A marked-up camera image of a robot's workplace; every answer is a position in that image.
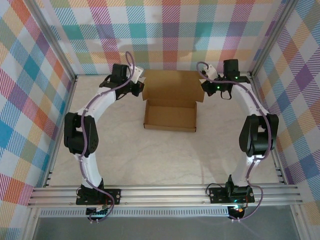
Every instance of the box flap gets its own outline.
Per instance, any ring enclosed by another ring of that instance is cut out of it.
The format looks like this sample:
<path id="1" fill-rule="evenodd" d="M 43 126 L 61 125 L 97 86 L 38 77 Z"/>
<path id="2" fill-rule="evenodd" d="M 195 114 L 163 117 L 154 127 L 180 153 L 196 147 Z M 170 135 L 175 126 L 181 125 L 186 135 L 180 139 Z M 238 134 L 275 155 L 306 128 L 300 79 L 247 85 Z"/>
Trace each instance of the box flap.
<path id="1" fill-rule="evenodd" d="M 205 92 L 202 90 L 197 71 L 147 69 L 144 77 L 143 100 L 204 101 Z"/>

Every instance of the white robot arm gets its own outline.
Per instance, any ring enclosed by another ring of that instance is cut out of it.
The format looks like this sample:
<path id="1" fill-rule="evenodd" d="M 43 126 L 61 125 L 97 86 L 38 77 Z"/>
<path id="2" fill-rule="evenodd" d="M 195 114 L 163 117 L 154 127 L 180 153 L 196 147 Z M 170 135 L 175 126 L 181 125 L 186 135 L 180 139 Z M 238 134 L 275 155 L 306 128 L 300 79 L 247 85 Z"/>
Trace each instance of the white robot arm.
<path id="1" fill-rule="evenodd" d="M 242 83 L 242 85 L 244 85 L 255 96 L 250 83 Z M 246 116 L 261 116 L 261 113 L 257 110 L 257 107 L 255 106 L 253 100 L 243 88 L 237 85 L 233 86 L 231 95 L 233 98 L 236 99 L 236 102 L 241 107 L 242 111 L 245 113 Z M 261 105 L 257 97 L 256 101 L 258 102 L 259 108 L 262 110 L 262 112 L 265 115 L 267 115 L 269 112 Z M 240 155 L 241 158 L 238 161 L 235 171 L 231 174 L 232 181 L 235 185 L 238 185 L 239 187 L 248 185 L 246 176 L 252 162 L 255 158 L 262 158 L 262 155 L 247 156 L 244 152 L 242 152 Z M 260 160 L 256 160 L 256 163 L 253 166 L 253 169 L 251 170 L 252 172 L 256 169 L 259 163 Z"/>
<path id="2" fill-rule="evenodd" d="M 92 99 L 96 100 L 87 108 L 87 103 L 84 107 L 79 109 L 76 113 L 69 112 L 65 116 L 65 129 L 64 129 L 64 145 L 69 148 L 70 152 L 73 153 L 75 159 L 78 161 L 79 156 L 81 155 L 84 144 L 83 144 L 83 135 L 81 132 L 77 131 L 79 128 L 81 116 L 84 114 L 84 125 L 85 132 L 87 134 L 87 154 L 85 154 L 82 159 L 83 171 L 85 173 L 86 179 L 82 178 L 82 185 L 86 188 L 92 189 L 93 187 L 88 184 L 90 182 L 93 186 L 99 187 L 103 181 L 97 166 L 96 153 L 95 150 L 98 146 L 98 133 L 96 129 L 96 123 L 98 122 L 101 115 L 106 111 L 106 109 L 113 104 L 120 95 L 125 95 L 131 92 L 133 95 L 138 96 L 139 93 L 143 90 L 143 81 L 144 77 L 141 77 L 143 73 L 143 68 L 135 67 L 134 72 L 132 66 L 130 70 L 125 73 L 128 67 L 126 65 L 114 64 L 112 75 L 109 75 L 103 83 L 100 84 L 100 87 Z M 119 91 L 109 91 L 112 88 L 116 87 L 122 83 L 126 78 L 128 78 L 130 73 L 133 72 L 130 83 L 127 87 L 120 88 Z"/>

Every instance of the white floor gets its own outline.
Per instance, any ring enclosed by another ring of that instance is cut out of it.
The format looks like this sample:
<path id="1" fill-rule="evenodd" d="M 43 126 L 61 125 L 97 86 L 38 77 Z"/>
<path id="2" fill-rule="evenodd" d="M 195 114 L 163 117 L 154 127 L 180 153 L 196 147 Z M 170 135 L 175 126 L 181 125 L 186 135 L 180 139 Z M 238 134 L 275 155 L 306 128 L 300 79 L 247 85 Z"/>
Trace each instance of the white floor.
<path id="1" fill-rule="evenodd" d="M 80 76 L 70 112 L 83 107 L 105 76 Z M 100 118 L 96 151 L 106 185 L 225 183 L 242 156 L 238 139 L 246 116 L 234 99 L 206 96 L 197 108 L 195 133 L 143 128 L 145 102 L 128 94 Z M 63 139 L 50 185 L 82 182 L 79 165 Z M 257 167 L 252 183 L 277 183 L 271 156 Z"/>

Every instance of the metal bar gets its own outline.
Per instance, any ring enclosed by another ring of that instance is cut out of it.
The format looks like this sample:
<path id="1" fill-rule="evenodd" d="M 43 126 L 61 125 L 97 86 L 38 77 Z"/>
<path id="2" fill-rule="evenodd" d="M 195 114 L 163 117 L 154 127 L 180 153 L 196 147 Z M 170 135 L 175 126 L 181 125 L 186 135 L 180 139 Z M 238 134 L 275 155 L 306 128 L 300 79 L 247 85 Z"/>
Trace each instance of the metal bar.
<path id="1" fill-rule="evenodd" d="M 286 175 L 286 171 L 285 171 L 285 168 L 282 164 L 282 162 L 280 161 L 280 156 L 279 156 L 279 152 L 278 152 L 278 148 L 275 147 L 272 151 L 271 151 L 271 154 L 272 154 L 272 158 L 275 162 L 275 164 L 277 165 L 277 167 L 279 167 L 281 173 L 282 173 L 282 178 L 283 178 L 283 182 L 285 184 L 289 184 L 289 181 L 288 181 L 288 178 L 287 178 L 287 175 Z"/>
<path id="2" fill-rule="evenodd" d="M 56 11 L 53 7 L 51 0 L 42 0 L 42 4 L 44 6 L 44 9 L 46 10 L 46 13 L 49 15 L 50 21 L 55 26 L 55 29 L 56 29 L 57 33 L 59 34 L 59 37 L 61 39 L 61 43 L 64 45 L 65 49 L 67 50 L 67 52 L 69 53 L 69 55 L 73 61 L 72 65 L 74 66 L 74 70 L 75 70 L 76 74 L 85 74 L 84 69 L 83 69 L 81 63 L 79 62 L 79 59 L 74 51 L 74 48 L 71 45 L 70 39 L 67 36 L 67 33 L 64 31 L 62 23 L 60 22 L 57 14 L 56 14 Z"/>
<path id="3" fill-rule="evenodd" d="M 36 23 L 39 25 L 43 35 L 45 36 L 46 40 L 52 47 L 54 53 L 56 54 L 57 58 L 61 62 L 62 66 L 66 70 L 67 74 L 72 78 L 76 79 L 76 73 L 74 72 L 73 68 L 71 67 L 64 51 L 60 47 L 56 36 L 54 35 L 52 29 L 50 28 L 47 20 L 45 19 L 44 15 L 42 14 L 41 10 L 39 9 L 38 4 L 35 0 L 24 0 L 25 5 L 28 7 L 30 13 L 34 17 Z"/>
<path id="4" fill-rule="evenodd" d="M 303 240 L 311 240 L 310 232 L 307 227 L 307 218 L 304 209 L 300 205 L 291 206 L 292 215 L 295 221 L 296 228 L 298 230 L 299 236 Z"/>
<path id="5" fill-rule="evenodd" d="M 250 71 L 251 64 L 255 59 L 257 51 L 259 50 L 261 43 L 265 38 L 265 35 L 270 27 L 270 24 L 272 23 L 274 16 L 276 15 L 279 9 L 280 4 L 281 4 L 281 0 L 273 1 L 270 10 L 267 13 L 266 18 L 264 19 L 264 23 L 260 28 L 260 33 L 255 38 L 254 44 L 251 46 L 251 54 L 249 58 L 245 61 L 245 65 L 243 69 L 245 69 L 246 71 Z"/>
<path id="6" fill-rule="evenodd" d="M 283 8 L 283 11 L 281 13 L 281 16 L 275 23 L 275 28 L 271 35 L 269 36 L 265 47 L 262 49 L 255 66 L 253 67 L 252 74 L 254 76 L 257 75 L 261 67 L 263 66 L 265 60 L 267 59 L 267 56 L 269 55 L 271 49 L 273 48 L 275 42 L 278 40 L 278 37 L 280 36 L 286 22 L 288 21 L 291 13 L 295 9 L 297 3 L 299 0 L 287 0 L 286 5 Z"/>
<path id="7" fill-rule="evenodd" d="M 53 173 L 52 170 L 50 170 L 51 164 L 52 164 L 52 162 L 49 165 L 49 173 L 48 173 L 48 177 L 46 178 L 45 186 L 50 186 L 50 181 L 51 181 L 52 173 Z"/>
<path id="8" fill-rule="evenodd" d="M 264 197 L 262 205 L 301 204 L 302 199 L 296 185 L 261 184 Z M 108 186 L 121 189 L 121 202 L 116 208 L 123 207 L 199 207 L 234 206 L 235 203 L 210 204 L 206 195 L 207 185 L 160 185 L 160 186 Z M 76 205 L 77 187 L 35 188 L 29 201 L 29 207 L 83 207 Z M 261 198 L 258 188 L 253 188 L 255 206 Z"/>
<path id="9" fill-rule="evenodd" d="M 28 220 L 26 226 L 22 228 L 22 232 L 19 236 L 20 240 L 30 240 L 33 239 L 39 215 L 40 215 L 40 208 L 32 208 L 30 209 L 29 213 L 27 214 Z"/>

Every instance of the enclosure wall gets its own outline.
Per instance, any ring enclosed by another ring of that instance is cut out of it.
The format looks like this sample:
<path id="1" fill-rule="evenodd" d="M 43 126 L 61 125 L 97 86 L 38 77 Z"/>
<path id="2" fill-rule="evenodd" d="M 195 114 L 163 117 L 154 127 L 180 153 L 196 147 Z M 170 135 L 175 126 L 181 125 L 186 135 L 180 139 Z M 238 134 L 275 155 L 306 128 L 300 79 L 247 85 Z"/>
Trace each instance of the enclosure wall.
<path id="1" fill-rule="evenodd" d="M 108 74 L 133 53 L 145 69 L 223 60 L 249 70 L 286 0 L 37 0 L 77 74 Z"/>
<path id="2" fill-rule="evenodd" d="M 17 239 L 61 127 L 71 78 L 22 0 L 0 1 L 0 239 Z"/>
<path id="3" fill-rule="evenodd" d="M 277 148 L 299 186 L 314 239 L 320 236 L 320 2 L 300 0 L 257 75 L 264 104 L 279 116 Z"/>

